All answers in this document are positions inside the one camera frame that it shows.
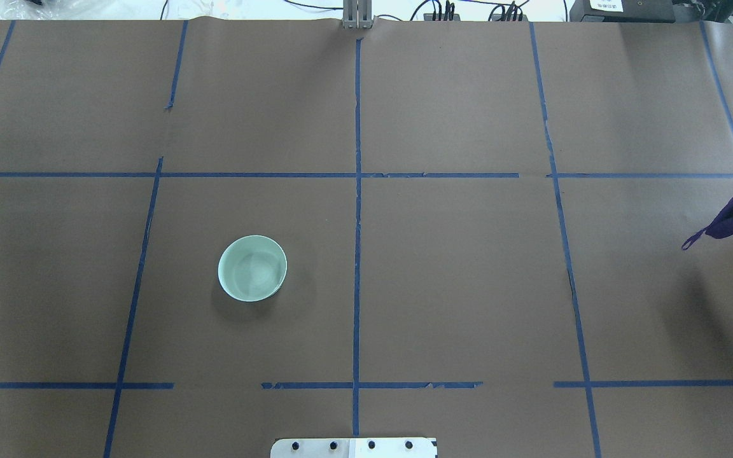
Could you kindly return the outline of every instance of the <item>black box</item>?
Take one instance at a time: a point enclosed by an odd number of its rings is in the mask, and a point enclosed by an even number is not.
[[[576,0],[573,22],[674,22],[672,0]]]

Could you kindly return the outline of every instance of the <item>green plastic bowl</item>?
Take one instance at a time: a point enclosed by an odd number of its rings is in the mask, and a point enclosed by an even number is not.
[[[229,296],[242,302],[270,298],[288,274],[288,257],[272,239],[248,235],[230,244],[219,258],[216,275]]]

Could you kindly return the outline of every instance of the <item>white label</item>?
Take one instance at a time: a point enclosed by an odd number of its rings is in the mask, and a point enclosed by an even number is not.
[[[624,6],[620,0],[590,0],[590,8],[600,11],[624,12]]]

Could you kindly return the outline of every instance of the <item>white metal plate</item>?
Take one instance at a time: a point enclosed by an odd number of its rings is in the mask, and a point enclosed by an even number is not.
[[[277,440],[270,458],[436,458],[436,438]]]

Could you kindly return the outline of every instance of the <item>metal clamp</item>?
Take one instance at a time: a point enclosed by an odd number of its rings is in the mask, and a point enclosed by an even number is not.
[[[345,29],[372,29],[372,0],[344,0],[344,17],[341,24]]]

